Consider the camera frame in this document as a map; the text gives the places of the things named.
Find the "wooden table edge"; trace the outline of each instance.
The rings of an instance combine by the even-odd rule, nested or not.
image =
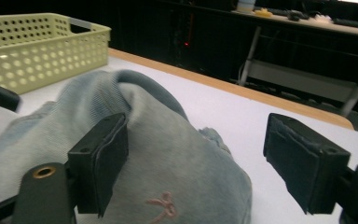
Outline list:
[[[187,71],[182,68],[168,65],[166,63],[159,63],[117,49],[109,49],[108,52],[109,52],[109,56],[112,57],[116,57],[132,63],[138,63],[140,65],[157,69],[159,71],[166,72],[178,77],[183,77],[192,81],[199,82],[201,84],[216,88],[221,91],[227,91],[251,100],[255,100],[263,104],[272,105],[300,115],[304,115],[313,119],[322,120],[325,122],[335,124],[337,126],[341,126],[353,130],[353,125],[351,124],[351,122],[338,114],[323,111],[321,109],[317,109],[308,105],[302,105],[296,102],[285,100],[283,98],[269,95],[264,92],[254,91],[239,85],[235,85],[232,83],[215,79],[213,77],[207,77],[198,73]]]

